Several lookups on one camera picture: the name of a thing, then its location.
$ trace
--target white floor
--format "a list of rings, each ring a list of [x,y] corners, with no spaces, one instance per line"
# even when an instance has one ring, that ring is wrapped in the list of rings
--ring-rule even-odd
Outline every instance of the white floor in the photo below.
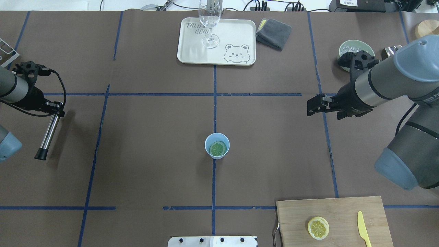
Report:
[[[198,7],[197,0],[174,0],[175,3],[185,7]],[[422,13],[437,13],[434,6],[427,5],[424,0],[423,4],[416,10]],[[104,0],[102,3],[103,10],[121,11],[127,9],[140,9],[148,4],[163,5],[166,0]],[[301,0],[301,3],[307,10],[328,8],[331,0]],[[223,7],[231,7],[242,11],[248,0],[223,0]],[[37,10],[37,11],[97,11],[99,10],[101,0],[0,0],[0,10]],[[268,7],[271,11],[283,11],[286,3],[273,2],[269,0]],[[169,10],[187,10],[172,5]]]

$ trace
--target bear drawing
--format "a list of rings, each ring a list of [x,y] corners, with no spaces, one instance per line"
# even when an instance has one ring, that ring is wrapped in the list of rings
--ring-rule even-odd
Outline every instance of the bear drawing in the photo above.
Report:
[[[250,55],[248,54],[248,45],[226,45],[226,53],[224,54],[224,59],[227,61],[227,63],[246,64],[250,60]]]

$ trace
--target wine glass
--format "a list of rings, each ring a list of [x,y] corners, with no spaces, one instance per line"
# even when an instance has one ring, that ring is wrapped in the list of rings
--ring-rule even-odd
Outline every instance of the wine glass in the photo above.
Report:
[[[220,38],[212,34],[212,27],[216,26],[221,18],[219,0],[200,0],[198,17],[203,26],[209,28],[209,34],[203,37],[202,44],[206,48],[215,48],[220,43]]]

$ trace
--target plastic cup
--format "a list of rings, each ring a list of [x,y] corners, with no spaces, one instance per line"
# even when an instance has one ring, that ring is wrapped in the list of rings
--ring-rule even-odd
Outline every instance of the plastic cup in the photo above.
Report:
[[[349,47],[358,47],[360,49],[360,51],[365,51],[365,52],[369,53],[370,55],[375,56],[374,50],[372,50],[372,48],[368,44],[364,43],[363,41],[347,40],[340,45],[340,48],[338,49],[337,59],[339,57],[341,57],[341,55],[343,55],[342,48],[345,45],[348,45]],[[350,68],[342,67],[342,69],[346,70],[347,72],[350,71]]]
[[[217,141],[224,142],[224,144],[226,145],[226,152],[221,156],[213,156],[209,153],[210,146]],[[230,142],[227,136],[223,135],[222,133],[213,133],[206,138],[206,141],[204,142],[204,148],[206,149],[207,154],[212,157],[212,159],[219,160],[229,152]]]

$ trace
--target lime slice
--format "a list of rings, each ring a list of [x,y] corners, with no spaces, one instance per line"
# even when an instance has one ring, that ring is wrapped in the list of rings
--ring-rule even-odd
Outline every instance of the lime slice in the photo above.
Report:
[[[329,233],[329,224],[322,217],[314,217],[308,222],[308,232],[316,240],[323,240]]]
[[[212,145],[210,145],[209,153],[212,154],[213,156],[221,156],[225,154],[225,152],[226,152],[226,144],[224,144],[224,142],[217,141],[212,143]]]

